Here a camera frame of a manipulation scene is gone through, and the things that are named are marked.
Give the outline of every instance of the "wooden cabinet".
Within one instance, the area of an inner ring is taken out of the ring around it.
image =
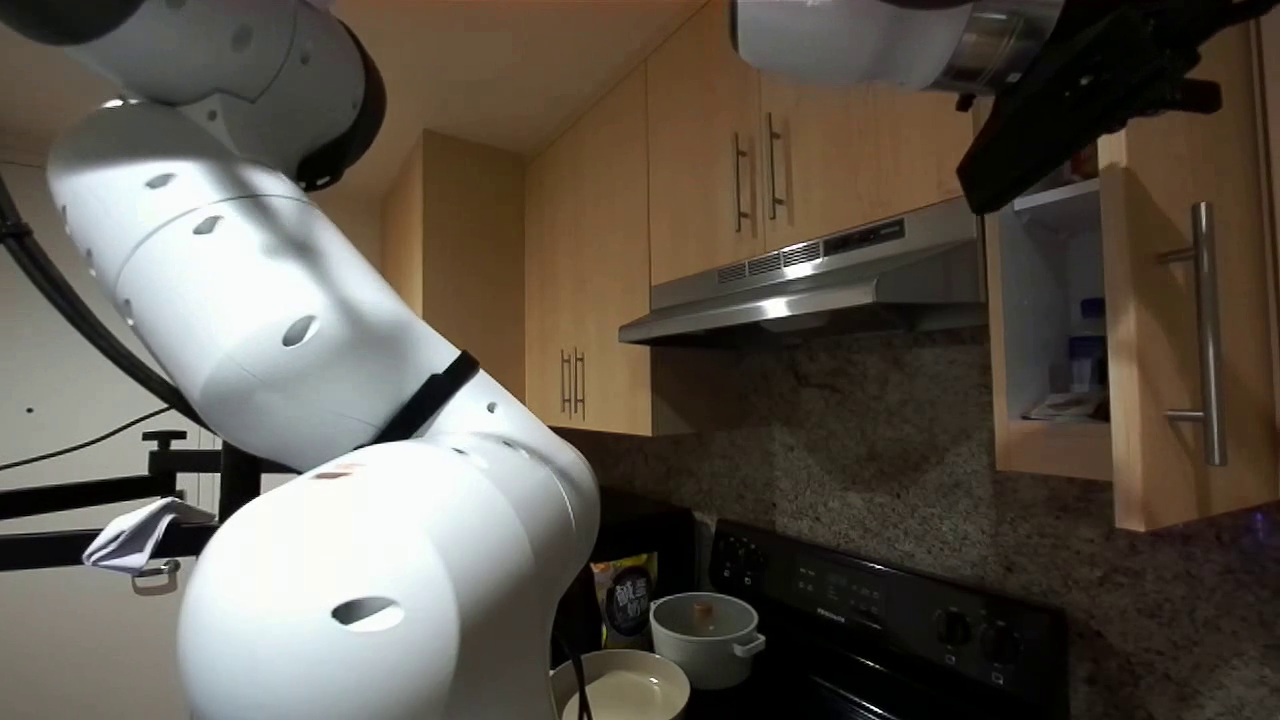
[[[969,139],[947,95],[752,74],[710,0],[647,60],[654,280],[962,195]]]
[[[528,174],[525,389],[556,429],[654,433],[654,352],[618,330],[647,307],[646,74]]]
[[[502,383],[525,383],[525,159],[426,131],[384,201],[388,283]]]
[[[756,252],[752,94],[721,0],[647,58],[654,283]]]
[[[1102,180],[987,221],[998,469],[1111,482],[1116,528],[1134,533],[1278,502],[1278,266],[1252,38],[1211,40],[1195,78],[1222,80],[1226,114],[1137,121],[1102,139]],[[1202,242],[1215,247],[1211,280],[1184,252]],[[1081,403],[1093,383],[1102,416]]]
[[[1271,355],[1280,368],[1280,11],[1260,19],[1260,109],[1269,136],[1269,225],[1271,225]]]

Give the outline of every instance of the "stovetop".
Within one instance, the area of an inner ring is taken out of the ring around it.
[[[711,589],[762,614],[768,651],[688,720],[1065,720],[1065,614],[1003,591],[721,523]]]

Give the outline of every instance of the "backsplash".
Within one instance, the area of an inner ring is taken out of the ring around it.
[[[992,475],[980,332],[726,373],[734,429],[574,439],[611,490],[1065,608],[1081,720],[1280,717],[1280,513],[1128,535],[1106,483]]]

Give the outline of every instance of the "white mug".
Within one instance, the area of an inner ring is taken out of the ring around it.
[[[647,604],[654,651],[681,666],[694,690],[737,690],[766,651],[762,617],[726,591],[677,591]]]

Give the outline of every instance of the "silver handle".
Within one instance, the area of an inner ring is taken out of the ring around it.
[[[560,348],[560,413],[567,416],[567,352]]]
[[[737,229],[737,236],[745,236],[745,229],[756,225],[756,177],[745,177],[745,170],[752,174],[752,150],[745,146],[739,131],[734,131],[734,229]]]
[[[1226,368],[1222,368],[1222,288],[1215,288],[1215,231],[1211,206],[1193,206],[1193,245],[1162,252],[1162,266],[1195,268],[1195,332],[1202,332],[1202,393],[1203,409],[1177,409],[1167,420],[1203,425],[1203,466],[1228,469],[1228,429],[1226,429]]]
[[[768,136],[768,221],[777,221],[782,208],[787,208],[787,195],[782,194],[782,180],[777,180],[782,150],[787,131],[772,121],[772,114],[766,114],[766,136]]]
[[[590,352],[575,352],[575,413],[590,416]]]

